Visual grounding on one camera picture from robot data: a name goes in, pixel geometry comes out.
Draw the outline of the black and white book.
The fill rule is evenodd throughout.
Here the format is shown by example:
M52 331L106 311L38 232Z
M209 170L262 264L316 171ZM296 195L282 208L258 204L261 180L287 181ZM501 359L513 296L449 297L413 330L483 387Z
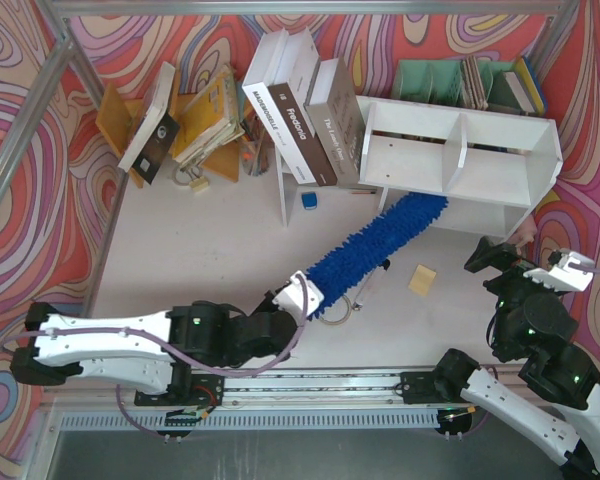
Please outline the black and white book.
M179 124L170 113L176 69L163 62L133 118L129 142L118 163L125 172L135 172L151 184L167 157Z

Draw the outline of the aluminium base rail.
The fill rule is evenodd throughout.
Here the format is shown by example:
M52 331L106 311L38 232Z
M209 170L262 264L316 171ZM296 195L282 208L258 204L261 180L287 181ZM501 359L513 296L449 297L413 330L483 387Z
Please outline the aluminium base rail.
M518 378L516 367L487 371L494 378L476 403L439 396L427 367L402 367L281 369L226 380L199 374L190 406L161 400L138 405L131 388L73 382L45 388L43 405L61 431L141 426L173 437L213 430L438 428L477 419L487 401L510 402L515 396L534 409L545 407Z

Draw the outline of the brown Fredonia book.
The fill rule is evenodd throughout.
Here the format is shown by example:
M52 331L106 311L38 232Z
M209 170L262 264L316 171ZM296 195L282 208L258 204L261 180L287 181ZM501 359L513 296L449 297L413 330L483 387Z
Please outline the brown Fredonia book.
M320 56L308 28L289 36L270 90L317 186L335 186L336 174L307 113Z

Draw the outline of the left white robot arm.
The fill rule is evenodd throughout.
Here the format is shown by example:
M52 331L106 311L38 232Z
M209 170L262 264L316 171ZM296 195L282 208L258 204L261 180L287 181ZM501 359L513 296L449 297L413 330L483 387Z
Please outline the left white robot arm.
M28 339L15 349L15 380L58 386L70 377L133 387L152 402L187 404L197 394L194 369L237 369L254 358L287 359L295 318L265 300L252 314L199 300L139 317L87 319L33 303Z

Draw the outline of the green desk organizer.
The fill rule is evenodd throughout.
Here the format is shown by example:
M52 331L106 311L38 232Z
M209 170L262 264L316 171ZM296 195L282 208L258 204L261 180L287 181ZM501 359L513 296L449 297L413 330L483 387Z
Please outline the green desk organizer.
M514 115L536 115L526 90L527 108L514 104L516 96L497 85L501 72L513 71L513 62L478 60L477 67L486 97L485 110ZM464 76L462 60L400 60L390 97L395 100L435 105L474 108L463 97Z

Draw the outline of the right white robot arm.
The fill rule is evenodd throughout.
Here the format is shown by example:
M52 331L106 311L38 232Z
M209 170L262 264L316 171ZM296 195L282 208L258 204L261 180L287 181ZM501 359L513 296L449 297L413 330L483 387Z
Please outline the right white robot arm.
M526 437L564 478L600 479L600 370L574 344L578 323L561 300L586 290L599 270L592 259L568 249L553 251L549 265L543 269L513 245L482 237L464 268L499 271L483 284L497 298L489 346L503 363L523 361L519 378L559 414L514 393L458 349L449 349L434 368L434 386L444 399L479 406Z

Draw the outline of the silver black pen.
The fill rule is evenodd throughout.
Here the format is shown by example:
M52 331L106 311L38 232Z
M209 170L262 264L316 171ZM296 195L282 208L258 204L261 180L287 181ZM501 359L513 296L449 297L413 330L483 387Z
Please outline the silver black pen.
M385 259L380 265L378 265L364 280L360 290L356 294L353 303L352 309L354 311L359 311L364 306L365 301L372 293L375 285L379 282L379 280L383 277L383 275L390 268L391 261L389 259Z

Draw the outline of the yellow sticky note pad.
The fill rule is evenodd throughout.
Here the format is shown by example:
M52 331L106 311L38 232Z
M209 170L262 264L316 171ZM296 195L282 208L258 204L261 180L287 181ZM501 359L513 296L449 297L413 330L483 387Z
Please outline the yellow sticky note pad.
M436 271L419 264L411 277L408 288L420 296L427 296L436 275Z

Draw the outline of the blue yellow book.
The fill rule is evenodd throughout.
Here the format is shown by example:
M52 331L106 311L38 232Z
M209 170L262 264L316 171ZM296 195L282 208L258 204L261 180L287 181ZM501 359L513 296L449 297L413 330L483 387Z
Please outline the blue yellow book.
M525 56L519 56L509 65L506 72L514 72L518 76L536 113L539 116L545 116L548 110L548 101L542 90L541 83L532 68L531 62Z

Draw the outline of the white Mademoiselle book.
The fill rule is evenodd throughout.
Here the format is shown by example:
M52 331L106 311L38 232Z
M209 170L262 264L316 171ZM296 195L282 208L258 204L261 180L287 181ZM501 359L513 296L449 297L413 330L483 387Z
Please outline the white Mademoiselle book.
M314 181L314 176L270 90L288 38L286 30L267 33L261 37L244 76L242 90L295 180L299 184L308 184Z

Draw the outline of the grey Lonely Ones book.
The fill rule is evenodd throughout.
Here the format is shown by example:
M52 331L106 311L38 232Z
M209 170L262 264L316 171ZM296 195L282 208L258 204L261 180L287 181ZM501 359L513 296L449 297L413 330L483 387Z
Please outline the grey Lonely Ones book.
M306 110L338 185L357 185L366 125L342 57L320 62Z

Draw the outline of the clear cup of pencils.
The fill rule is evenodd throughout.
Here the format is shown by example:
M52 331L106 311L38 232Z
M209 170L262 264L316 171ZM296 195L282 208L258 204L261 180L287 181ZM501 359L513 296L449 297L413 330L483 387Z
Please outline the clear cup of pencils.
M255 114L246 117L241 126L243 134L239 139L240 163L243 171L253 177L263 175L269 170L270 136Z

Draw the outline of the blue microfiber duster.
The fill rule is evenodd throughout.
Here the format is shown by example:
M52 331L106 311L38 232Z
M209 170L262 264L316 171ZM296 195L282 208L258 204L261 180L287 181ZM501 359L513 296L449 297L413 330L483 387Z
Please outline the blue microfiber duster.
M424 232L447 206L444 196L408 193L309 267L307 278L323 294L313 315L322 315L350 288Z

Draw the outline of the small white side shelf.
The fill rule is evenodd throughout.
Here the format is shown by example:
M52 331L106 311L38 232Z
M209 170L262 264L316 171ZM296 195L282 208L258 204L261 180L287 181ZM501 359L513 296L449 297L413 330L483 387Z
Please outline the small white side shelf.
M283 227L287 228L289 226L291 214L293 213L295 204L301 204L301 194L314 191L318 188L318 186L315 184L298 184L295 180L295 177L287 167L278 148L274 149L274 153L281 222Z

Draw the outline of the white wooden bookshelf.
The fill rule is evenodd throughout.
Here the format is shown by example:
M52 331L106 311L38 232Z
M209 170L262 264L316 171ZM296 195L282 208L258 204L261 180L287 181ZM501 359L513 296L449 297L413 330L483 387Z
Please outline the white wooden bookshelf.
M447 198L437 228L514 235L563 166L554 120L360 96L360 181L378 208L399 192Z

